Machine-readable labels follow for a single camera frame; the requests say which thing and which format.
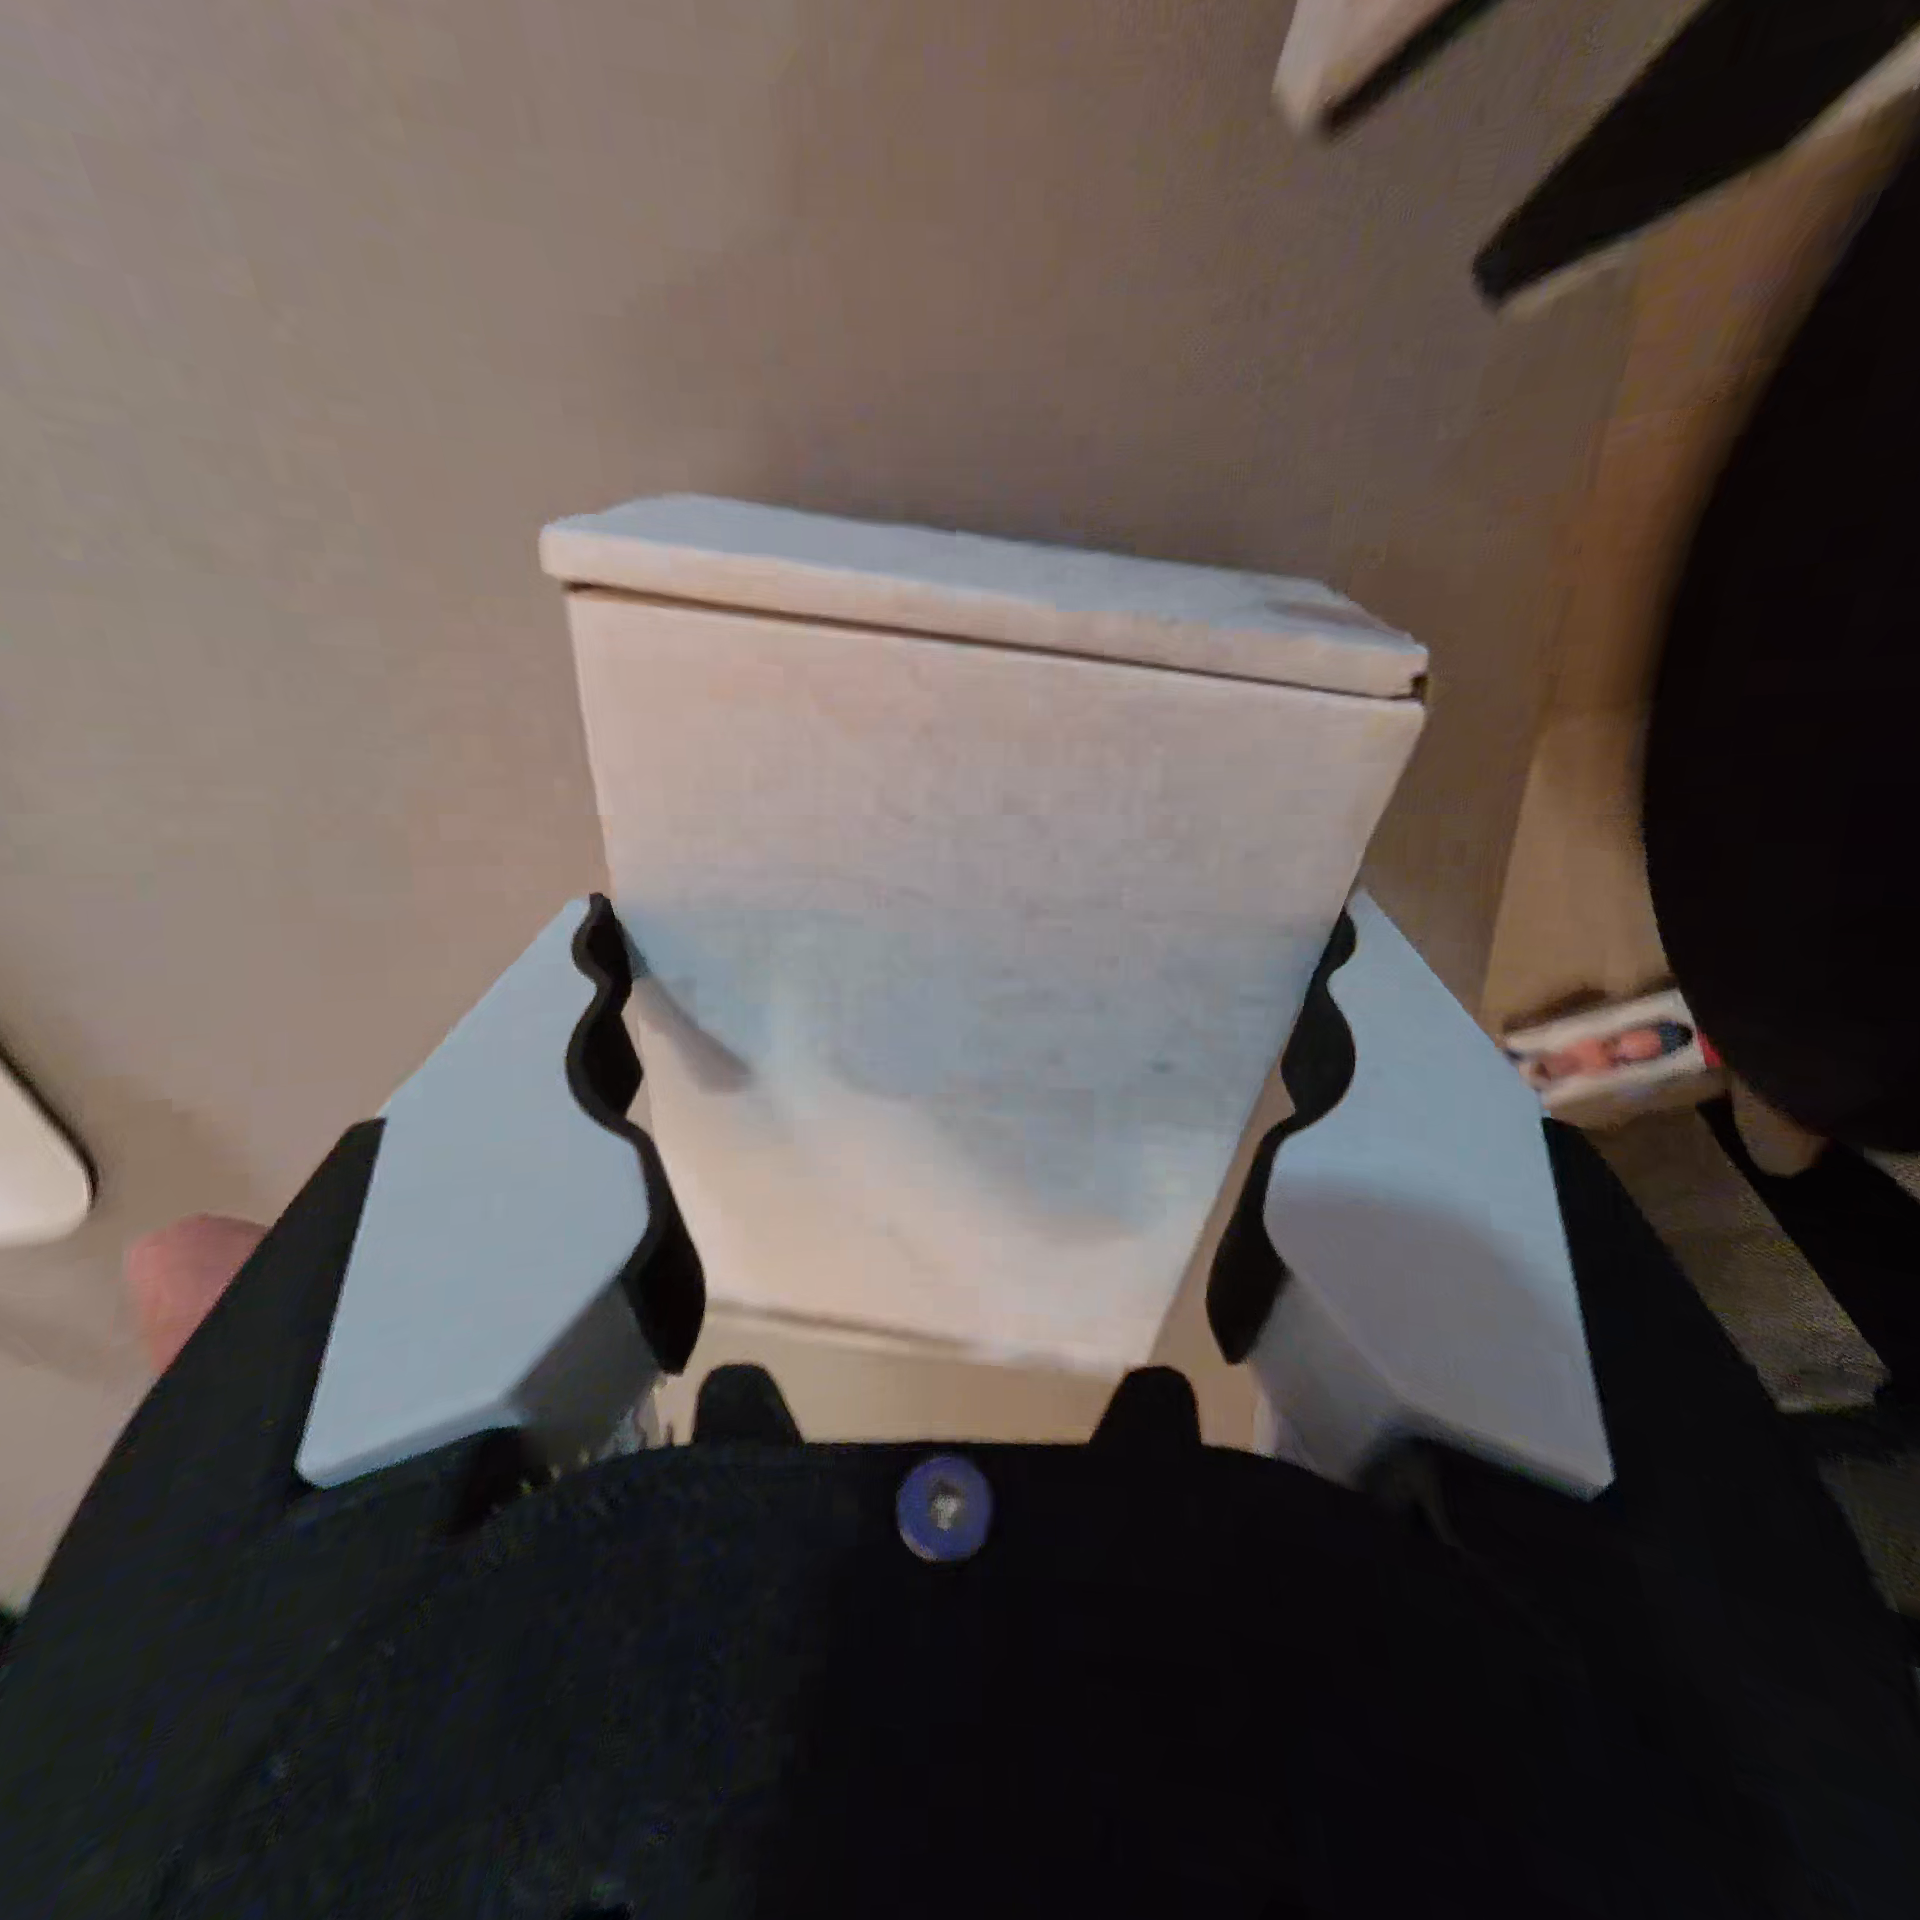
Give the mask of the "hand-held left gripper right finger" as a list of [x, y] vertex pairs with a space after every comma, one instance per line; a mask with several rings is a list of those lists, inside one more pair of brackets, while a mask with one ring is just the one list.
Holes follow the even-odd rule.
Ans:
[[1255, 1450], [1356, 1487], [1438, 1444], [1570, 1497], [1616, 1475], [1546, 1119], [1368, 895], [1280, 1056], [1208, 1280]]

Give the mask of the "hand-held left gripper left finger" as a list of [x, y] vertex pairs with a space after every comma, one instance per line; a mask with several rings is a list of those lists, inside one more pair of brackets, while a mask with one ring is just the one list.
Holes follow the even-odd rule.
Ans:
[[705, 1267], [625, 1022], [633, 950], [571, 900], [383, 1111], [298, 1475], [323, 1490], [487, 1434], [548, 1472], [656, 1450]]

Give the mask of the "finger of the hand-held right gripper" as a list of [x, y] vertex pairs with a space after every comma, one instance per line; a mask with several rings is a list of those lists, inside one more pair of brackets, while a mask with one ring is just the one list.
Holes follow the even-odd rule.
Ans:
[[1915, 2], [1702, 7], [1482, 247], [1479, 298], [1507, 308], [1775, 160], [1915, 25]]
[[1423, 73], [1497, 2], [1299, 2], [1273, 100], [1302, 138], [1338, 138]]

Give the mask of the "white mailer box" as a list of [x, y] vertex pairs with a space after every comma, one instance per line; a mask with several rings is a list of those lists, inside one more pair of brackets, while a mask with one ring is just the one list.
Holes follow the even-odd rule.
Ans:
[[642, 496], [554, 520], [696, 1376], [1075, 1439], [1178, 1354], [1427, 720], [1320, 583]]

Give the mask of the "grey desk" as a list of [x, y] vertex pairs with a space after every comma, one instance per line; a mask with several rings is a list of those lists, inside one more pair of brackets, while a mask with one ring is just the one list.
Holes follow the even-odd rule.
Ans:
[[1490, 969], [1623, 286], [1471, 264], [1672, 6], [1497, 6], [1328, 147], [1289, 6], [4, 6], [4, 1601], [274, 1217], [595, 883], [556, 518], [705, 492], [1316, 578], [1431, 723], [1372, 883]]

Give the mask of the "person's left hand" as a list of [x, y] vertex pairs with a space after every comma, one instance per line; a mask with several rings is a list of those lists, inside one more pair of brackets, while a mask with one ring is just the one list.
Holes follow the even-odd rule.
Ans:
[[248, 1219], [201, 1215], [130, 1243], [129, 1302], [155, 1376], [175, 1366], [265, 1235]]

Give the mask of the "red and blue printed item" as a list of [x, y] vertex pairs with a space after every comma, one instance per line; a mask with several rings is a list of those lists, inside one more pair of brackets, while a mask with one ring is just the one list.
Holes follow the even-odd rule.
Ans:
[[1718, 1048], [1676, 987], [1511, 1026], [1499, 1050], [1544, 1114], [1574, 1126], [1698, 1102], [1723, 1081]]

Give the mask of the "person's black knit sweater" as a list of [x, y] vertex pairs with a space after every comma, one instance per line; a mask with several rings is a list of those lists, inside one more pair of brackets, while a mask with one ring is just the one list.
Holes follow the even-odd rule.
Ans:
[[1863, 217], [1678, 571], [1642, 806], [1672, 975], [1817, 1136], [1919, 1144], [1919, 174]]

